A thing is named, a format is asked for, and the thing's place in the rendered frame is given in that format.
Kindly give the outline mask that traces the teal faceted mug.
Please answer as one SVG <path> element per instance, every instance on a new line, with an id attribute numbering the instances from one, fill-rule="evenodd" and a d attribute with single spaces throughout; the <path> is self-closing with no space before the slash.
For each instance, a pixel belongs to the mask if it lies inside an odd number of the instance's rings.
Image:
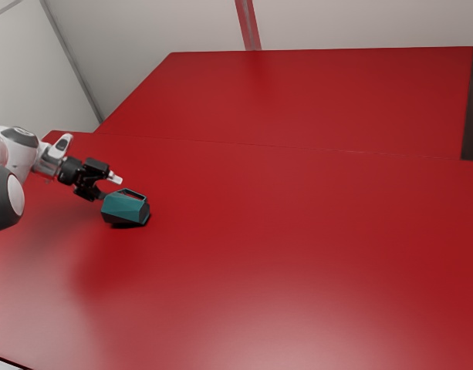
<path id="1" fill-rule="evenodd" d="M 143 194 L 123 188 L 105 196 L 100 213 L 109 224 L 143 226 L 150 218 L 150 204 Z"/>

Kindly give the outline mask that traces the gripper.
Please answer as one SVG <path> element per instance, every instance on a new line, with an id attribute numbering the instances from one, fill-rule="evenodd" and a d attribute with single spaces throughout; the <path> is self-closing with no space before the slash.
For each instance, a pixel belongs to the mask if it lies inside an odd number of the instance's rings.
<path id="1" fill-rule="evenodd" d="M 57 174 L 57 180 L 68 186 L 74 186 L 74 194 L 85 200 L 93 202 L 94 200 L 104 200 L 108 195 L 102 191 L 96 182 L 105 180 L 112 183 L 122 183 L 123 178 L 110 171 L 107 163 L 93 158 L 81 160 L 68 156 L 62 162 Z"/>

